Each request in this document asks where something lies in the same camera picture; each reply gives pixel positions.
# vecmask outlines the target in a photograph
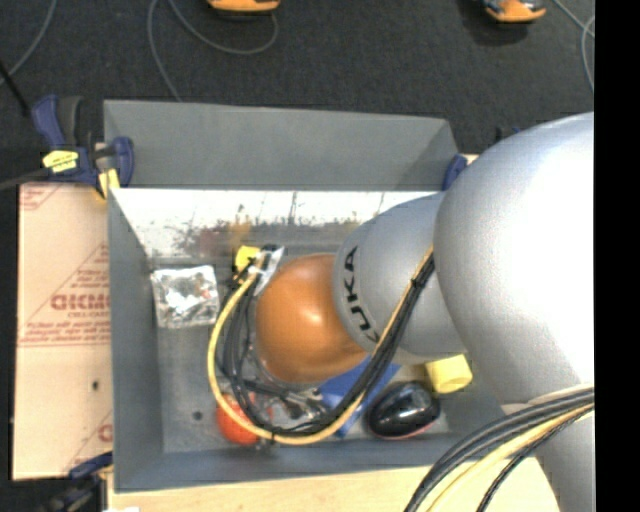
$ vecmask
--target cardboard sheet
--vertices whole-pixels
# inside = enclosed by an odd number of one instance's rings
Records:
[[[18,257],[13,478],[63,476],[113,439],[106,202],[22,186]]]

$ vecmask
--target black carpet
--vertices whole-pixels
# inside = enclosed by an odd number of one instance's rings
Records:
[[[174,1],[196,30],[221,44],[250,49],[273,35],[269,18],[231,22],[204,0]],[[518,26],[496,24],[473,0],[283,0],[274,44],[255,55],[207,46],[159,0],[152,32],[173,93],[149,44],[151,3],[60,0],[39,46],[14,74],[27,102],[49,93],[83,96],[79,133],[94,137],[102,134],[105,98],[176,101],[178,95],[229,105],[440,117],[465,153],[482,152],[514,130],[594,110],[585,64],[593,73],[595,40],[585,38],[585,60],[582,29],[553,0],[541,20]],[[595,13],[593,0],[564,4],[582,23]],[[0,60],[7,68],[27,51],[51,5],[0,0]],[[38,168],[43,140],[6,84],[0,86],[0,135],[0,181]],[[0,511],[29,511],[66,483],[10,482],[15,189],[0,191],[0,222]]]

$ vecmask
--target orange object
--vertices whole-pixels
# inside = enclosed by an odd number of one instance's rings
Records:
[[[366,352],[333,305],[333,254],[283,265],[256,306],[256,347],[265,369],[290,383],[314,384],[357,366]]]
[[[544,16],[546,9],[532,11],[520,0],[504,0],[499,3],[502,12],[487,8],[487,12],[502,23],[528,23]]]
[[[231,395],[225,394],[223,396],[235,412],[237,412],[242,418],[247,419],[244,412],[242,412],[242,408]],[[225,439],[232,443],[252,445],[257,443],[259,440],[257,435],[249,432],[247,429],[233,421],[222,407],[216,408],[216,423],[220,433]]]
[[[260,13],[273,11],[280,0],[208,0],[214,9],[225,12]]]

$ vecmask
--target black cord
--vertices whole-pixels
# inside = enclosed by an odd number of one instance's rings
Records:
[[[593,402],[593,389],[580,391],[543,404],[533,405],[478,429],[448,450],[432,466],[411,497],[405,512],[417,511],[427,495],[451,471],[470,458],[495,448],[545,421],[557,418],[578,407],[591,405]]]
[[[429,277],[434,271],[435,263],[433,254],[431,254],[430,257],[425,262],[423,262],[422,267],[419,269],[416,277],[412,280],[412,287],[407,293],[407,296],[404,298],[398,310],[398,314],[394,318],[393,323],[386,333],[385,339],[380,341],[380,347],[373,355],[373,357],[369,361],[369,364],[359,376],[355,384],[342,398],[340,403],[333,409],[324,411],[313,422],[308,422],[303,425],[297,425],[292,428],[278,427],[270,424],[269,421],[259,420],[259,415],[255,411],[255,407],[253,406],[247,389],[244,385],[242,372],[237,366],[239,357],[237,356],[237,353],[234,356],[233,348],[227,347],[227,345],[229,344],[231,344],[232,346],[238,345],[238,343],[234,340],[240,339],[239,336],[241,320],[239,319],[242,318],[242,316],[246,312],[246,308],[248,308],[253,290],[258,284],[258,280],[256,280],[256,282],[254,282],[252,286],[249,287],[245,295],[240,299],[236,312],[234,313],[233,319],[231,321],[231,327],[229,329],[228,335],[225,337],[224,342],[224,364],[226,366],[226,371],[228,372],[228,377],[231,381],[231,387],[234,392],[234,396],[246,416],[254,423],[256,422],[256,420],[258,420],[258,424],[260,424],[262,428],[274,435],[289,434],[292,436],[300,437],[318,433],[336,422],[361,394],[364,393],[366,395],[367,393],[369,393],[371,389],[373,389],[382,378],[384,372],[388,368],[395,355],[397,347],[411,316],[411,312],[413,311],[415,304],[420,297],[420,293],[424,289],[424,286],[426,285]]]
[[[171,6],[178,20],[180,20],[180,22],[188,32],[190,32],[197,39],[211,46],[212,48],[215,48],[216,50],[229,53],[232,55],[248,56],[248,55],[256,55],[258,53],[262,53],[268,50],[269,48],[271,48],[271,46],[273,46],[273,44],[276,42],[276,39],[278,38],[278,33],[280,32],[280,28],[278,26],[278,20],[276,19],[275,14],[270,13],[268,17],[271,19],[271,22],[273,23],[273,34],[269,39],[269,41],[267,41],[265,44],[257,48],[251,48],[248,50],[230,48],[230,47],[215,43],[210,39],[207,39],[206,37],[204,37],[186,20],[186,18],[182,15],[182,12],[180,12],[180,10],[178,9],[178,7],[176,6],[173,0],[167,0],[167,1],[169,2],[169,5]],[[171,95],[173,96],[173,98],[178,102],[182,102],[182,98],[180,97],[178,90],[173,84],[171,78],[169,77],[169,74],[167,73],[164,67],[164,64],[162,63],[162,60],[160,59],[160,56],[158,55],[155,39],[153,37],[153,15],[157,5],[158,5],[158,0],[151,0],[151,3],[149,4],[149,9],[147,10],[147,40],[149,42],[149,47],[151,48],[151,54],[153,56],[153,60],[156,63],[156,67],[158,68],[158,71],[160,72],[160,75],[162,76],[162,79],[164,80],[165,85],[169,88],[169,91],[171,92]]]
[[[18,86],[13,81],[13,78],[11,78],[11,74],[9,73],[7,68],[4,67],[4,63],[2,62],[2,59],[0,59],[0,75],[2,75],[5,83],[7,84],[7,86],[15,96],[16,100],[20,104],[22,115],[24,117],[29,117],[29,112],[30,112],[29,104],[27,103],[27,100],[24,99],[24,96],[20,92],[20,89],[18,89]]]
[[[246,277],[246,270],[247,270],[248,266],[245,267],[242,271],[238,272],[228,283],[228,287],[229,287],[229,292],[224,296],[223,300],[222,300],[222,304],[220,306],[220,309],[224,309],[227,305],[227,303],[229,302],[229,299],[231,298],[231,296],[233,295],[233,293],[238,289],[238,287],[240,286],[239,281],[243,278]],[[245,329],[248,331],[249,330],[249,310],[247,309],[247,311],[244,314],[244,323],[245,323]],[[244,359],[247,357],[248,352],[249,352],[249,339],[247,337],[245,337],[244,339],[244,351],[243,354],[241,356],[241,361],[244,362]],[[221,348],[224,351],[225,347],[227,347],[228,344],[222,344]],[[227,370],[227,366],[229,365],[227,363],[227,365],[225,365],[225,358],[226,356],[224,356],[223,354],[220,354],[220,350],[216,351],[216,354],[214,355],[214,357],[216,358],[216,368],[222,373],[222,376],[224,378],[226,378],[228,381],[231,381],[232,378],[234,378],[231,373]],[[279,398],[282,401],[287,401],[288,397],[290,396],[290,392],[288,390],[285,389],[281,389],[281,388],[277,388],[275,386],[268,386],[265,385],[261,382],[258,382],[256,380],[251,380],[251,379],[245,379],[241,376],[241,374],[238,376],[239,377],[239,382],[240,385],[244,385],[244,387],[249,391],[249,392],[257,392],[263,395],[268,395],[271,397],[275,397],[275,398]]]
[[[58,5],[58,0],[51,1],[51,3],[49,4],[49,9],[47,9],[47,14],[45,16],[44,22],[42,23],[42,26],[40,27],[40,31],[38,32],[38,35],[31,42],[31,45],[29,46],[27,51],[25,51],[22,57],[20,57],[20,60],[18,60],[18,62],[14,64],[11,69],[9,69],[8,71],[9,76],[15,75],[18,72],[18,70],[25,64],[25,62],[27,62],[31,58],[31,55],[33,55],[33,53],[36,51],[36,49],[40,45],[40,42],[42,41],[42,38],[44,37],[45,33],[49,29],[49,26],[51,25],[51,20],[53,19],[53,14],[56,10],[57,5]],[[4,83],[5,83],[5,80],[0,80],[0,86],[2,86],[2,84]]]
[[[551,429],[540,439],[532,442],[528,446],[525,446],[524,448],[516,452],[513,455],[513,458],[509,461],[509,463],[502,469],[502,471],[500,471],[500,474],[491,483],[491,486],[489,487],[489,489],[487,489],[487,492],[482,497],[482,501],[478,505],[476,512],[486,512],[487,507],[489,506],[489,503],[495,496],[495,493],[497,492],[500,485],[502,485],[502,483],[507,479],[507,477],[513,472],[513,470],[516,467],[518,467],[518,465],[524,459],[526,459],[529,455],[531,455],[539,446],[546,443],[549,439],[559,434],[562,430],[566,429],[569,425],[572,425],[573,423],[578,421],[578,419],[582,418],[592,410],[593,408],[587,409],[583,413],[576,415],[573,418],[567,419],[557,427],[554,427],[553,429]]]
[[[30,181],[44,181],[48,178],[49,174],[45,169],[38,169],[37,171],[29,172],[18,176],[17,178],[11,178],[0,182],[0,191],[8,188],[13,188],[17,185],[22,185]]]

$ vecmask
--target white wire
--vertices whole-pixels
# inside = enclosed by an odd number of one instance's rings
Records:
[[[553,0],[553,3],[558,6],[562,12],[564,12],[571,20],[582,29],[582,35],[580,37],[580,52],[582,54],[582,65],[589,81],[589,87],[591,92],[595,92],[595,85],[593,81],[593,74],[589,68],[589,60],[587,58],[587,36],[590,36],[594,41],[596,40],[596,34],[591,30],[591,26],[596,21],[596,15],[594,14],[589,18],[586,23],[582,23],[578,17],[573,14],[567,6],[565,6],[560,0]]]
[[[587,74],[587,79],[589,80],[589,86],[591,87],[592,92],[595,92],[595,84],[593,82],[593,75],[591,74],[591,69],[589,69],[589,61],[587,59],[587,34],[589,33],[589,27],[593,25],[594,21],[596,21],[595,14],[589,18],[589,21],[587,21],[587,24],[584,26],[584,30],[582,31],[582,40],[580,41],[584,71]]]
[[[198,32],[182,15],[182,13],[180,12],[176,4],[173,2],[173,0],[168,0],[168,2],[171,8],[173,9],[174,14],[180,20],[180,22],[182,23],[182,25],[185,27],[186,30],[188,30],[193,36],[198,38],[203,43],[211,46],[212,48],[215,48],[216,50],[220,50],[222,52],[230,53],[232,55],[255,55],[257,53],[261,53],[269,49],[278,38],[278,33],[280,31],[278,27],[278,21],[275,17],[275,14],[270,14],[269,17],[271,18],[271,21],[273,23],[273,34],[269,39],[269,41],[267,41],[262,46],[259,46],[257,48],[251,48],[249,50],[229,48],[227,46],[217,44],[211,41],[210,39],[207,39],[202,34],[200,34],[200,32]],[[158,0],[151,0],[151,3],[149,4],[149,10],[147,12],[147,39],[149,40],[149,46],[151,47],[153,60],[156,63],[156,67],[158,68],[158,71],[162,75],[162,79],[164,80],[164,83],[171,91],[171,95],[175,98],[175,100],[178,102],[182,102],[182,98],[178,94],[178,90],[176,89],[175,85],[171,81],[169,74],[167,73],[164,65],[162,64],[160,56],[158,55],[158,50],[156,48],[155,40],[153,38],[153,13],[157,5],[158,5]]]
[[[51,3],[49,4],[49,10],[47,11],[47,16],[44,22],[42,23],[40,32],[31,43],[31,46],[27,48],[27,51],[24,52],[20,60],[18,60],[18,62],[11,69],[9,69],[9,76],[13,76],[14,74],[16,74],[20,70],[20,68],[25,64],[25,62],[29,60],[33,52],[36,51],[36,48],[40,44],[40,41],[42,41],[42,38],[44,37],[44,34],[47,32],[49,25],[51,25],[53,13],[55,12],[57,5],[58,5],[58,0],[51,0]],[[5,82],[4,79],[0,79],[0,87],[4,85],[4,82]]]
[[[588,27],[591,25],[591,23],[587,23],[587,24],[582,23],[577,18],[577,16],[569,10],[567,6],[565,6],[562,2],[560,2],[560,0],[553,0],[553,3],[556,4],[567,16],[569,16],[569,18],[571,18],[574,21],[574,23],[578,25],[581,29],[585,30],[585,27],[588,29]],[[588,30],[587,33],[594,39],[596,38],[596,35],[590,30]]]

